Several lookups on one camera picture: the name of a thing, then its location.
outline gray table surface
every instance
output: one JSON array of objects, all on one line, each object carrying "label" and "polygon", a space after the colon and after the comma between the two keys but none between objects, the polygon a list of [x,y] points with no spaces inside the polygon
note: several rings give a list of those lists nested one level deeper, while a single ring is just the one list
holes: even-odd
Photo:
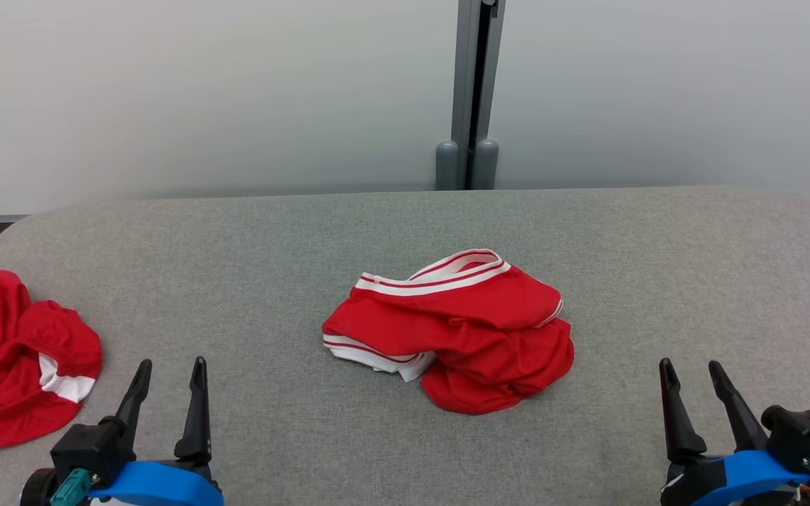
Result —
[{"label": "gray table surface", "polygon": [[[577,358],[500,413],[438,409],[418,384],[331,358],[321,323],[362,271],[398,278],[490,247],[560,291]],[[77,422],[155,362],[137,451],[168,458],[194,356],[209,360],[212,470],[231,505],[651,506],[664,483],[657,363],[695,428],[733,439],[720,360],[760,413],[810,409],[810,205],[726,188],[370,193],[88,205],[18,222],[0,268],[97,330]],[[0,450],[0,504],[62,432]]]}]

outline red garment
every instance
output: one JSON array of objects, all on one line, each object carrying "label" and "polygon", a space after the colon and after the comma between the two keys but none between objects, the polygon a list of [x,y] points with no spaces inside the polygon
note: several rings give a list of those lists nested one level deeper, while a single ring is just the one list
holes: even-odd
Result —
[{"label": "red garment", "polygon": [[341,336],[399,362],[435,353],[422,381],[430,399],[483,414],[540,393],[571,368],[571,326],[556,318],[560,308],[557,290],[491,250],[472,249],[406,281],[364,273],[323,333],[331,351]]},{"label": "red garment", "polygon": [[99,336],[76,311],[31,304],[17,275],[0,271],[0,448],[70,422],[101,368]]}]

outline white stripe trim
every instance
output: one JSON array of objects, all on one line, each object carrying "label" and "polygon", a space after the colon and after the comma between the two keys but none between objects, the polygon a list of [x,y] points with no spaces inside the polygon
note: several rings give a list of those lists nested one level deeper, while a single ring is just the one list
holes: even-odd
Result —
[{"label": "white stripe trim", "polygon": [[[444,268],[438,268],[437,270],[428,272],[431,269],[444,265],[446,262],[452,261],[452,259],[457,260],[454,260],[454,262],[450,263]],[[498,262],[499,260],[502,260],[502,258],[491,249],[467,249],[460,251],[459,253],[455,253],[454,255],[447,256],[438,262],[431,263],[429,266],[418,270],[418,272],[411,275],[409,281],[413,281],[418,278],[422,278],[421,281],[423,282],[442,279],[446,275],[452,275],[452,273],[459,272],[464,268],[464,266],[470,265],[471,263],[483,262],[486,264],[492,264]]]},{"label": "white stripe trim", "polygon": [[[437,292],[446,292],[456,288],[464,288],[465,286],[476,285],[488,279],[495,278],[495,276],[508,272],[508,269],[511,269],[511,264],[505,262],[505,260],[501,259],[501,257],[499,257],[499,260],[496,263],[499,264],[497,268],[491,268],[491,265],[478,266],[478,268],[470,268],[463,272],[444,275],[441,277],[441,279],[433,282],[428,282],[421,279],[399,281],[396,279],[382,278],[382,276],[372,275],[372,273],[365,272],[362,273],[362,278],[358,279],[358,282],[354,285],[354,287],[360,290],[370,290],[372,292],[379,292],[379,294],[386,295],[412,296],[436,294]],[[446,281],[446,278],[453,278],[453,280]],[[384,282],[401,286],[383,285],[382,283]],[[420,286],[425,283],[437,284]]]},{"label": "white stripe trim", "polygon": [[62,399],[79,403],[89,395],[96,379],[90,377],[59,377],[58,362],[48,355],[39,354],[39,386],[42,391],[53,391]]},{"label": "white stripe trim", "polygon": [[554,319],[555,319],[555,317],[557,317],[557,316],[558,316],[558,314],[559,314],[559,313],[562,311],[562,308],[563,308],[563,307],[565,307],[565,299],[559,299],[559,300],[558,300],[558,307],[556,307],[556,308],[555,308],[554,313],[552,313],[551,315],[549,315],[549,317],[548,317],[548,318],[546,318],[546,320],[543,320],[543,323],[540,323],[539,325],[534,325],[534,326],[535,326],[537,329],[539,329],[539,328],[540,328],[540,327],[542,327],[543,325],[545,325],[545,324],[549,323],[549,321],[554,320]]}]

